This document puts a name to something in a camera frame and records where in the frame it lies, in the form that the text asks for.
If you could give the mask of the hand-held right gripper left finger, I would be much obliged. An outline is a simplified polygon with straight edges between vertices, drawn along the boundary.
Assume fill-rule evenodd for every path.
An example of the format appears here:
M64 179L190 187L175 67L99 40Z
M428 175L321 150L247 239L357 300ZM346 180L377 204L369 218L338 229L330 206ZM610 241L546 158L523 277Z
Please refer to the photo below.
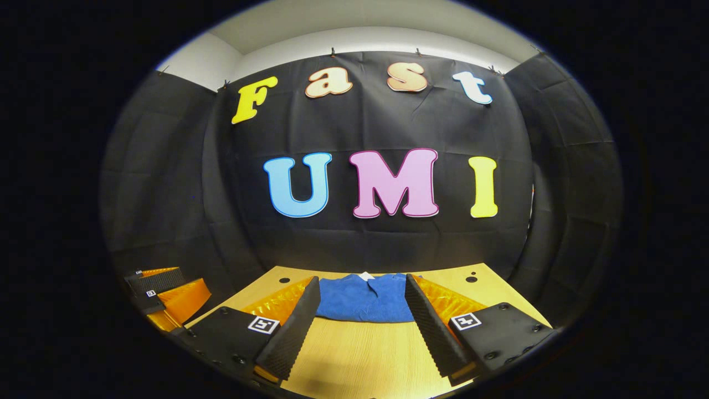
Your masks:
M312 276L243 310L221 306L181 329L180 343L234 378L280 384L291 374L320 303L319 279Z

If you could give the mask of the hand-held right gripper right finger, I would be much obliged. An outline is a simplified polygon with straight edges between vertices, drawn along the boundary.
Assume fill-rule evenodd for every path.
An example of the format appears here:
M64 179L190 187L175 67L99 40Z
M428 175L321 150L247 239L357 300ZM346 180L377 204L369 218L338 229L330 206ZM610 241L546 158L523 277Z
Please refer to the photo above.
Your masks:
M557 335L511 303L485 306L412 274L404 297L436 369L452 386L488 378Z

